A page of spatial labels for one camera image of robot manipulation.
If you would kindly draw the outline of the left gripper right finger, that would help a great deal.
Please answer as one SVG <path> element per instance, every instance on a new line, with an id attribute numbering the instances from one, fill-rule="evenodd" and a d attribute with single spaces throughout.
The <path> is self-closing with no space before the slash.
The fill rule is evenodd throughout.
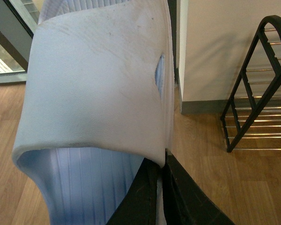
<path id="1" fill-rule="evenodd" d="M 167 150 L 163 168 L 163 210 L 168 225 L 234 224 L 200 189 Z"/>

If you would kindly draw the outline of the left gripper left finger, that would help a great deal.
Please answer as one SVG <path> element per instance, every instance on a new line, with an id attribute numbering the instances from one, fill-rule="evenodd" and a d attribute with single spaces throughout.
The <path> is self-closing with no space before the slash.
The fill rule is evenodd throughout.
<path id="1" fill-rule="evenodd" d="M 144 158 L 128 193 L 107 224 L 156 224 L 157 179 L 159 173 L 159 165 Z"/>

